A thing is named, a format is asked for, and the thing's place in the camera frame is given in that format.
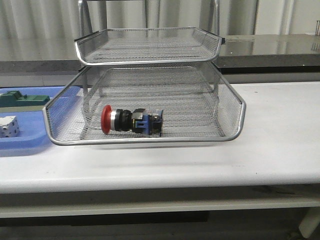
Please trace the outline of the blue plastic tray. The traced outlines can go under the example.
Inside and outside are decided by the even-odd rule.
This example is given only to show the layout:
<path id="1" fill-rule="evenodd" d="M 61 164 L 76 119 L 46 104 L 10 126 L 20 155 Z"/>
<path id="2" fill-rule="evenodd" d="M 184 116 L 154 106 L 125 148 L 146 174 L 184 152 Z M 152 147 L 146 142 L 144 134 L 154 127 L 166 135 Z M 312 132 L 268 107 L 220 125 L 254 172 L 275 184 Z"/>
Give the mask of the blue plastic tray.
<path id="1" fill-rule="evenodd" d="M 63 89 L 62 86 L 45 87 L 7 87 L 0 90 L 0 94 L 19 91 L 23 96 L 46 96 L 53 99 Z M 0 154 L 22 155 L 24 151 L 37 151 L 49 142 L 45 121 L 40 109 L 35 110 L 5 110 L 1 117 L 16 116 L 19 132 L 16 136 L 0 138 Z"/>

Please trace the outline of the red emergency stop button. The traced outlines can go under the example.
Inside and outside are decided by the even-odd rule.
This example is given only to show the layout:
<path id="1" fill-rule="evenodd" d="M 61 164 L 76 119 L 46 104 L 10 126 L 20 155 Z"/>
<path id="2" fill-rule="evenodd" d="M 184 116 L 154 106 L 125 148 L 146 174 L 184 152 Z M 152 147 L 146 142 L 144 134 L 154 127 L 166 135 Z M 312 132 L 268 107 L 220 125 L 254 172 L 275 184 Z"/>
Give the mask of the red emergency stop button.
<path id="1" fill-rule="evenodd" d="M 104 134 L 110 131 L 132 131 L 146 137 L 162 135 L 164 111 L 159 109 L 137 108 L 134 111 L 127 109 L 112 109 L 107 104 L 100 116 L 100 126 Z"/>

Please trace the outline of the white electrical block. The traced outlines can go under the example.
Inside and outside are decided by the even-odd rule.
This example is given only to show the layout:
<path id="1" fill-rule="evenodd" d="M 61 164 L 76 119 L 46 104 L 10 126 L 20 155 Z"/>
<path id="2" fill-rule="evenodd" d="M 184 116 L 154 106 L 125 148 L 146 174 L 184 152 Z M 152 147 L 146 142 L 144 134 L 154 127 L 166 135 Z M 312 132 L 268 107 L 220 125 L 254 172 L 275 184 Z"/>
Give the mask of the white electrical block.
<path id="1" fill-rule="evenodd" d="M 20 132 L 20 126 L 16 115 L 0 117 L 0 137 L 13 138 L 17 137 Z"/>

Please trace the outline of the mesh tray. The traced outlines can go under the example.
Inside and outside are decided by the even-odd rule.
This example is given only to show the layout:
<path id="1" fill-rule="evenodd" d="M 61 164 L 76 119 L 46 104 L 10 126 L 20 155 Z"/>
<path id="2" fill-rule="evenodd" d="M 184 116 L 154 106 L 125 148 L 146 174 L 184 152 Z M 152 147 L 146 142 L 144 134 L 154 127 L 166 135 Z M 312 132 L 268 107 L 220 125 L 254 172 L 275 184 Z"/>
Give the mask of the mesh tray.
<path id="1" fill-rule="evenodd" d="M 219 56 L 222 37 L 197 27 L 104 29 L 74 41 L 87 66 L 207 62 Z"/>
<path id="2" fill-rule="evenodd" d="M 162 110 L 161 135 L 103 133 L 103 108 Z M 234 140 L 246 103 L 212 63 L 86 66 L 43 109 L 60 146 L 185 146 Z"/>

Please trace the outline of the green and beige terminal block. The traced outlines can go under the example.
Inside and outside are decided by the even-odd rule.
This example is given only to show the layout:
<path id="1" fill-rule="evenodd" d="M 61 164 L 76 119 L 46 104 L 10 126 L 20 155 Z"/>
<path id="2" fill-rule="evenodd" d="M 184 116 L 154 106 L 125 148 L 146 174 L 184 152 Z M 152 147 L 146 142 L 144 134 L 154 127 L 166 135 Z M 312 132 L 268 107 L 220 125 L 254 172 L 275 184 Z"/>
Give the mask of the green and beige terminal block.
<path id="1" fill-rule="evenodd" d="M 48 95 L 22 94 L 18 90 L 11 90 L 0 94 L 0 112 L 40 111 L 49 100 Z"/>

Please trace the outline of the grey counter shelf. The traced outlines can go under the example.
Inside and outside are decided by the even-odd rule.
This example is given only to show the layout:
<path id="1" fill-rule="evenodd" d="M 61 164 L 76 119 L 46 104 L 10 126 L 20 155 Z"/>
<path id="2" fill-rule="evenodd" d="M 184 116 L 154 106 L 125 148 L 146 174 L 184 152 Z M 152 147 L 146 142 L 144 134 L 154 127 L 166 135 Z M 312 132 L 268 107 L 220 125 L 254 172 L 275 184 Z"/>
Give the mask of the grey counter shelf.
<path id="1" fill-rule="evenodd" d="M 317 73 L 320 37 L 308 34 L 227 35 L 214 64 L 223 74 Z M 74 40 L 2 39 L 1 73 L 75 72 Z"/>

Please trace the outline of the grey metal rack frame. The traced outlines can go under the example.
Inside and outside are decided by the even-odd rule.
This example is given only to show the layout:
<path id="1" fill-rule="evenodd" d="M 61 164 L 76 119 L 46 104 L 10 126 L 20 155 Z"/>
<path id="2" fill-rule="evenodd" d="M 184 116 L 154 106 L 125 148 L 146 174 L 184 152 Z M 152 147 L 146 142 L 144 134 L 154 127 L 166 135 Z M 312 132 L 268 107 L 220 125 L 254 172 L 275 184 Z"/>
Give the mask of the grey metal rack frame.
<path id="1" fill-rule="evenodd" d="M 91 24 L 91 17 L 86 0 L 78 1 L 78 12 L 79 12 L 79 31 L 81 38 L 89 34 L 94 33 Z M 222 38 L 222 45 L 225 43 L 225 39 Z"/>

